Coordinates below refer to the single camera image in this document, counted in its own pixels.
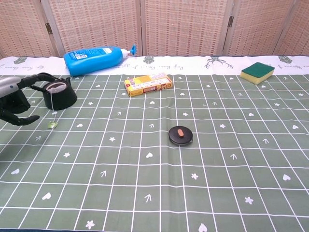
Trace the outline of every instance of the green scouring pad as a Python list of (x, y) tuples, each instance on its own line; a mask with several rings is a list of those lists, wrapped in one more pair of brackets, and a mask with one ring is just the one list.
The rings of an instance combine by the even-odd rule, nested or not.
[(275, 68), (256, 62), (255, 64), (241, 70), (240, 77), (257, 85), (265, 81), (274, 73)]

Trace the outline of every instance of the small black lid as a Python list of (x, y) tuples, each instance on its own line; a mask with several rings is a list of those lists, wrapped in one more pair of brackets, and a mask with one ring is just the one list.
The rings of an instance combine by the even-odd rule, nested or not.
[(193, 140), (192, 131), (183, 126), (176, 126), (169, 130), (169, 139), (177, 145), (186, 145)]

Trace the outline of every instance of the cardboard box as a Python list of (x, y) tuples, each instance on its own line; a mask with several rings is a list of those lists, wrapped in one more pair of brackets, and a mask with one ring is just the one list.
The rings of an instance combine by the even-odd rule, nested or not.
[(130, 97), (147, 92), (172, 88), (172, 81), (165, 73), (146, 75), (125, 80), (125, 87)]

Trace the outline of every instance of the robotic hand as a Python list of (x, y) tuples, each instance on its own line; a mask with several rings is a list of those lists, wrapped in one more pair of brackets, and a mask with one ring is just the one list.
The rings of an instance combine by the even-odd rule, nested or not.
[(39, 73), (26, 78), (9, 76), (0, 78), (0, 119), (17, 126), (24, 126), (38, 120), (40, 116), (33, 115), (27, 118), (19, 118), (15, 114), (20, 114), (30, 108), (30, 104), (21, 89), (30, 87), (34, 90), (42, 90), (36, 87), (38, 81), (54, 82), (60, 79), (48, 74)]

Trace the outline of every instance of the woven panel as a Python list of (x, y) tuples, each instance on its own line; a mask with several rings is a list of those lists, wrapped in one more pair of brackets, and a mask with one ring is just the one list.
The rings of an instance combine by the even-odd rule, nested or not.
[(56, 55), (39, 8), (39, 0), (1, 1), (0, 48), (4, 56)]
[(220, 54), (226, 6), (227, 0), (144, 0), (147, 55)]
[(309, 1), (301, 0), (277, 55), (309, 55)]
[(140, 48), (135, 0), (49, 2), (65, 52), (98, 46), (131, 49), (133, 44)]
[(272, 55), (292, 1), (240, 1), (227, 55)]

